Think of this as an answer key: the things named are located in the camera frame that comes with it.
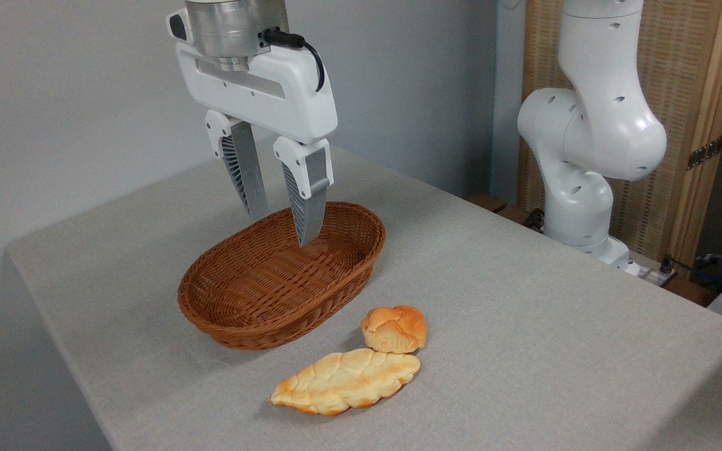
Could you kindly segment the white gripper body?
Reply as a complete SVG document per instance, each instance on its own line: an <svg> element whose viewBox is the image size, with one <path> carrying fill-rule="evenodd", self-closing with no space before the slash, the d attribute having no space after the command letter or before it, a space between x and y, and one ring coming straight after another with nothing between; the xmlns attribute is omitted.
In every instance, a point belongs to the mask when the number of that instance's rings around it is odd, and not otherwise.
<svg viewBox="0 0 722 451"><path fill-rule="evenodd" d="M337 128L332 87L315 55L267 38L289 31L285 8L182 8L167 28L201 105L304 145Z"/></svg>

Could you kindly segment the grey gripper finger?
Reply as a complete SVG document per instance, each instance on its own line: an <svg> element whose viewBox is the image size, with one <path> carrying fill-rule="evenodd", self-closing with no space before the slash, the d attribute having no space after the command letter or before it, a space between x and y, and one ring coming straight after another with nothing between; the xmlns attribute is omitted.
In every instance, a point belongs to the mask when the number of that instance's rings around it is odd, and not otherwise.
<svg viewBox="0 0 722 451"><path fill-rule="evenodd" d="M224 162L247 213L266 217L269 207L250 123L215 110L207 111L204 123L213 152Z"/></svg>
<svg viewBox="0 0 722 451"><path fill-rule="evenodd" d="M283 166L299 246L307 246L321 231L327 189L333 184L329 142L323 139L312 145L301 145L278 137L273 151Z"/></svg>

